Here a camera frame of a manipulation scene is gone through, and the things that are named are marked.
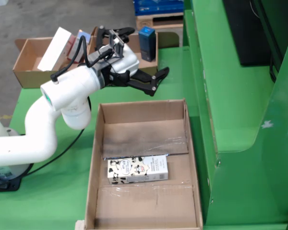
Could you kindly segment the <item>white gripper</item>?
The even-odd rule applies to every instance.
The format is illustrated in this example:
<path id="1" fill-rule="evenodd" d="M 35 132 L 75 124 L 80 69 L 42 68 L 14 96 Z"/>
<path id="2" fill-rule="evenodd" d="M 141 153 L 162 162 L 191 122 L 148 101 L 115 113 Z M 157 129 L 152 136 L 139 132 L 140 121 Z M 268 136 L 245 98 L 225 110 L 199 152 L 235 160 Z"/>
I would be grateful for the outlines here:
<path id="1" fill-rule="evenodd" d="M 124 27 L 120 29 L 113 29 L 115 33 L 123 40 L 124 43 L 129 42 L 129 35 L 135 32 L 132 27 Z M 96 35 L 95 51 L 103 46 L 103 38 L 110 36 L 110 29 L 104 26 L 99 26 Z M 105 70 L 105 87 L 132 87 L 143 91 L 145 94 L 154 96 L 159 84 L 169 74 L 169 67 L 149 75 L 139 69 L 139 63 L 136 54 L 125 44 L 123 48 L 123 58 L 111 64 L 111 70 Z"/>

